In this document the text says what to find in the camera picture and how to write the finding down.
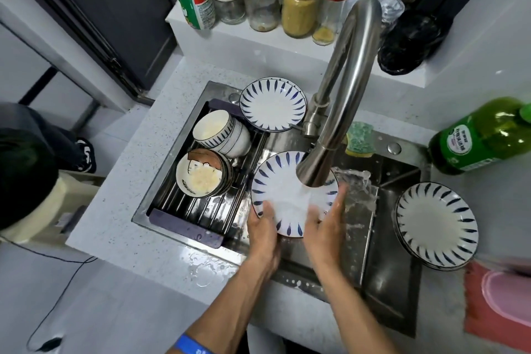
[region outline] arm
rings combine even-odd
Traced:
[[[218,297],[184,333],[216,354],[233,354],[247,328],[262,287],[280,261],[273,209],[264,202],[264,216],[251,208],[247,219],[249,256]],[[166,354],[181,353],[170,348]]]
[[[314,206],[309,208],[304,245],[349,353],[396,354],[382,327],[341,272],[340,252],[345,239],[342,216],[346,193],[347,186],[341,184],[334,205],[322,223],[319,223],[319,209]]]

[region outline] red cloth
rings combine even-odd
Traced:
[[[481,281],[488,269],[476,262],[469,263],[466,269],[465,331],[531,353],[531,327],[498,315],[485,301]]]

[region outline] faucet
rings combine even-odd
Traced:
[[[358,0],[345,20],[321,86],[312,96],[304,116],[303,135],[318,136],[330,104],[330,92],[346,62],[334,105],[321,135],[315,147],[297,165],[297,177],[307,186],[322,186],[328,177],[335,150],[341,145],[365,92],[378,52],[381,22],[382,8],[378,0]]]

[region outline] black door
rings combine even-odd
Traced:
[[[103,64],[133,86],[130,93],[151,88],[176,46],[165,22],[172,0],[59,0],[59,4],[68,10],[67,17],[75,18],[74,24],[68,20],[67,24],[82,26],[82,33],[89,35],[89,41],[81,37],[82,41],[97,43],[90,47],[105,56]]]

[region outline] sponge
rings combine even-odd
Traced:
[[[365,122],[352,122],[347,135],[347,149],[345,153],[354,157],[370,157],[375,153],[372,145],[373,126]]]

